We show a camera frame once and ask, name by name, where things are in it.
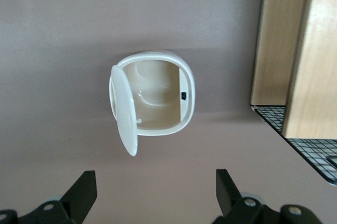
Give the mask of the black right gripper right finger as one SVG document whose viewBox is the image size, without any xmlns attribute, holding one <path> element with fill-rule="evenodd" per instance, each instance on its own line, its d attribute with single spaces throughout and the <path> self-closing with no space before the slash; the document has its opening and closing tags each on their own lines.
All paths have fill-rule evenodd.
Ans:
<svg viewBox="0 0 337 224">
<path fill-rule="evenodd" d="M 214 223 L 320 223 L 306 207 L 285 204 L 275 211 L 255 198 L 242 196 L 226 169 L 216 171 L 216 198 L 222 215 Z"/>
</svg>

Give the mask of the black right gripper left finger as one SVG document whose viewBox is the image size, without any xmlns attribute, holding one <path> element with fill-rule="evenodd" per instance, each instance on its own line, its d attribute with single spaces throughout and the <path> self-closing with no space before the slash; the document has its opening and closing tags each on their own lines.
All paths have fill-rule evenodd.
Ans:
<svg viewBox="0 0 337 224">
<path fill-rule="evenodd" d="M 1 210 L 1 223 L 83 223 L 96 201 L 95 171 L 85 171 L 58 200 L 47 201 L 19 217 L 12 209 Z"/>
</svg>

